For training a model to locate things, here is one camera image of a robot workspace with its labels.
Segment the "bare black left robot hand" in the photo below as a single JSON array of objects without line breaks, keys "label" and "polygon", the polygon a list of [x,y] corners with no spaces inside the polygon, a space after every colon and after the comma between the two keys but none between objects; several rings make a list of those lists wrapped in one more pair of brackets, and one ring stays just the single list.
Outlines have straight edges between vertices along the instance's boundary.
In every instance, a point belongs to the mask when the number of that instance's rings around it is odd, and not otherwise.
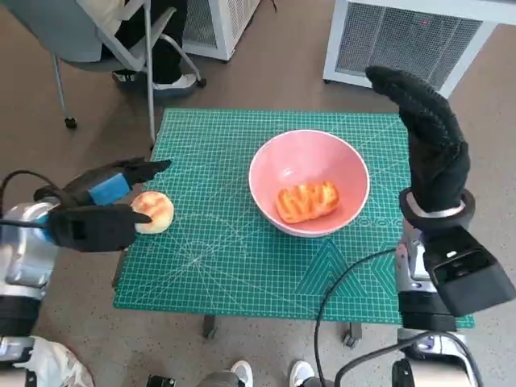
[{"label": "bare black left robot hand", "polygon": [[69,201],[52,210],[49,218],[54,223],[86,229],[114,226],[134,228],[141,234],[161,233],[174,217],[174,205],[166,194],[151,190],[138,194],[129,205],[119,201],[136,185],[153,180],[170,165],[170,160],[136,157],[91,169],[62,189]]}]

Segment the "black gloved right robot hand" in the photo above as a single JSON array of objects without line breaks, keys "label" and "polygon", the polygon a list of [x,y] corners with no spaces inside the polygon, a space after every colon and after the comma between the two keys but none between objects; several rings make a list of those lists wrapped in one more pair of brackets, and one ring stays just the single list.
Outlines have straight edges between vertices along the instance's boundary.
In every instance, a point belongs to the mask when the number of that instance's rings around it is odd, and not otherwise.
[{"label": "black gloved right robot hand", "polygon": [[468,143],[449,102],[423,79],[374,65],[372,89],[398,106],[408,132],[410,192],[427,213],[460,205],[470,169]]}]

